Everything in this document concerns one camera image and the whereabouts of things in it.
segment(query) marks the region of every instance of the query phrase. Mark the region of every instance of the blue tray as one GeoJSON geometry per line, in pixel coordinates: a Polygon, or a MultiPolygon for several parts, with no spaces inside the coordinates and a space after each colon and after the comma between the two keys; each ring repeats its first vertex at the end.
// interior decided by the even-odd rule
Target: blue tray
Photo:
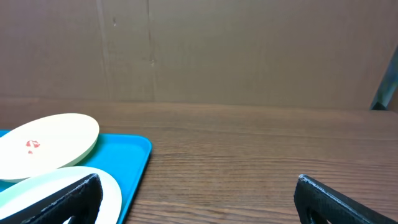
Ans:
{"type": "MultiPolygon", "coordinates": [[[[0,130],[0,137],[9,131],[0,130]]],[[[149,160],[152,144],[142,136],[100,134],[93,150],[76,166],[88,166],[109,173],[119,184],[122,207],[117,224],[122,224],[149,160]]],[[[0,192],[14,184],[0,180],[0,192]]]]}

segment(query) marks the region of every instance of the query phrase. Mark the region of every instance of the table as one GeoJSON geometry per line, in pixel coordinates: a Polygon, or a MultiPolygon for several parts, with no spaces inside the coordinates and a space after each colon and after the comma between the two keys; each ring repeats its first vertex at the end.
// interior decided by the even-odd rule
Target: table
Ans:
{"type": "Polygon", "coordinates": [[[71,112],[152,141],[128,224],[299,223],[299,174],[398,220],[394,112],[0,98],[0,129],[71,112]]]}

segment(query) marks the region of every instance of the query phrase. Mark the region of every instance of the cardboard wall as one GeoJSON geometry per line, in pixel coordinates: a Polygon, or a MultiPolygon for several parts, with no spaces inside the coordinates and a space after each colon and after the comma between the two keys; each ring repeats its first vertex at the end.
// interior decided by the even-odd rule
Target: cardboard wall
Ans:
{"type": "Polygon", "coordinates": [[[396,0],[0,1],[0,96],[368,109],[396,0]]]}

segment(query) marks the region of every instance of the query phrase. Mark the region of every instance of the plate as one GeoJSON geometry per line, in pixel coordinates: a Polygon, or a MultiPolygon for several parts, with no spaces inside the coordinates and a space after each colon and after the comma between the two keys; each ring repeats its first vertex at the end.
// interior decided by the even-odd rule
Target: plate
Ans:
{"type": "Polygon", "coordinates": [[[115,224],[119,218],[122,195],[118,183],[105,171],[92,167],[65,167],[19,182],[0,193],[0,220],[8,217],[89,174],[98,174],[103,199],[96,224],[115,224]]]}
{"type": "Polygon", "coordinates": [[[0,180],[73,166],[94,147],[100,127],[83,114],[58,114],[24,124],[0,138],[0,180]]]}

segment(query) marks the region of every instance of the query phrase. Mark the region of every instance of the red logo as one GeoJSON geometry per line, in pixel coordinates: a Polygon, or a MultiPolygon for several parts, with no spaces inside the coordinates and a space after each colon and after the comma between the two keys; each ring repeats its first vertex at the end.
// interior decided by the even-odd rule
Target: red logo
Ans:
{"type": "MultiPolygon", "coordinates": [[[[35,148],[37,148],[37,147],[40,146],[40,144],[37,141],[29,140],[29,141],[26,142],[26,146],[27,147],[35,147],[35,148]]],[[[33,154],[33,152],[31,150],[29,150],[27,153],[28,154],[33,154]]]]}

